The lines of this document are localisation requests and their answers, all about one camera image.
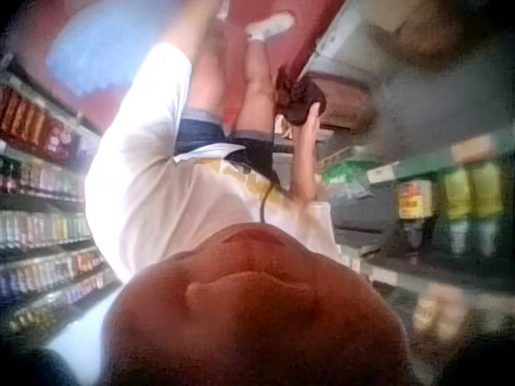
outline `white sneaker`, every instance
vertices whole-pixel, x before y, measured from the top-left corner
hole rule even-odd
[[[248,24],[245,32],[251,40],[266,41],[272,36],[288,31],[294,24],[294,15],[290,12],[280,12],[264,20]]]
[[[222,3],[222,7],[218,11],[218,15],[216,16],[216,18],[218,18],[218,20],[220,20],[221,22],[226,22],[229,16],[230,7],[231,0],[224,0],[224,2]]]

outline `person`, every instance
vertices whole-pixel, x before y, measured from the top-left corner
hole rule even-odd
[[[316,201],[318,105],[295,131],[294,189],[285,192],[272,170],[266,40],[295,18],[247,26],[247,89],[226,137],[221,6],[184,3],[86,179],[93,237],[126,284],[104,323],[103,381],[404,384],[402,325],[335,261],[330,207]]]

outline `white t-shirt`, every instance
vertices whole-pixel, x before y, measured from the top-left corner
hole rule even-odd
[[[230,225],[260,221],[270,183],[223,160],[239,147],[207,146],[180,162],[172,157],[191,73],[179,49],[156,46],[102,138],[86,178],[93,237],[124,282]],[[273,190],[265,219],[311,251],[338,257],[328,203],[300,207]]]

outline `red floor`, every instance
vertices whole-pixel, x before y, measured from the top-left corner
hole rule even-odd
[[[10,36],[11,49],[25,69],[55,97],[69,107],[80,110],[101,130],[106,130],[116,115],[125,95],[126,87],[112,87],[77,98],[60,86],[45,68],[45,57],[53,39],[66,22],[93,0],[68,2],[67,0],[39,1],[14,23]],[[285,64],[292,75],[300,73],[315,47],[315,41],[325,32],[344,0],[233,0],[229,13],[226,97],[226,117],[232,121],[240,108],[245,83],[242,72],[242,53],[245,48],[243,26],[274,12],[288,10],[295,14],[295,27],[269,45],[270,66],[273,73]]]

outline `store shelf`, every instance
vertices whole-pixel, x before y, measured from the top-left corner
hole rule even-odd
[[[84,209],[84,201],[77,199],[0,193],[0,210],[3,211],[84,213]]]
[[[45,302],[51,298],[55,298],[68,288],[73,287],[74,285],[89,279],[97,273],[100,273],[101,271],[105,270],[107,267],[109,267],[109,265],[106,262],[102,262],[92,271],[83,273],[70,281],[66,281],[62,284],[56,285],[38,294],[28,294],[27,296],[18,299],[16,302],[13,302],[9,305],[5,305],[2,308],[2,318],[9,318],[10,315],[14,314],[18,310],[21,310],[33,304]]]
[[[79,253],[88,252],[89,250],[97,249],[93,243],[93,238],[90,236],[82,237],[77,240],[64,241],[54,245],[48,245],[41,248],[28,249],[26,251],[1,251],[0,252],[0,270],[16,264],[20,261],[35,262],[37,259],[52,258],[62,253]]]
[[[415,294],[424,294],[432,285],[454,287],[461,291],[471,306],[478,310],[496,310],[503,314],[515,315],[515,283],[513,265],[499,261],[495,265],[485,265],[484,269],[468,272],[455,269],[451,259],[437,250],[423,251],[422,261],[426,264],[412,264],[410,256],[385,256],[379,246],[340,245],[339,262],[352,270],[394,287]],[[436,265],[427,262],[438,261]]]
[[[23,80],[21,76],[6,73],[3,77],[3,83],[11,86],[21,96],[25,97],[33,104],[46,110],[52,117],[61,121],[70,129],[73,129],[81,137],[100,141],[100,136],[97,133],[94,133],[80,123],[80,114],[73,116],[65,109],[59,107],[57,103],[51,101],[51,98],[44,96],[42,92],[38,91],[37,86],[30,84],[31,82],[27,80]]]
[[[51,167],[56,170],[66,170],[70,175],[74,175],[78,179],[83,179],[84,171],[70,166],[62,165],[45,154],[27,153],[27,149],[17,146],[15,143],[7,143],[0,138],[0,154],[9,158],[13,158],[20,162],[38,163],[41,166]]]
[[[92,307],[98,302],[107,298],[114,291],[122,287],[122,283],[115,281],[114,283],[108,284],[102,289],[92,292],[90,295],[81,299],[77,303],[65,307],[64,310],[60,311],[59,322],[50,331],[37,332],[26,336],[25,345],[29,347],[44,347],[46,343],[52,341],[66,326],[69,326],[76,320],[83,317]]]
[[[369,170],[367,178],[371,184],[408,179],[513,151],[515,151],[515,126],[471,138],[432,153]]]

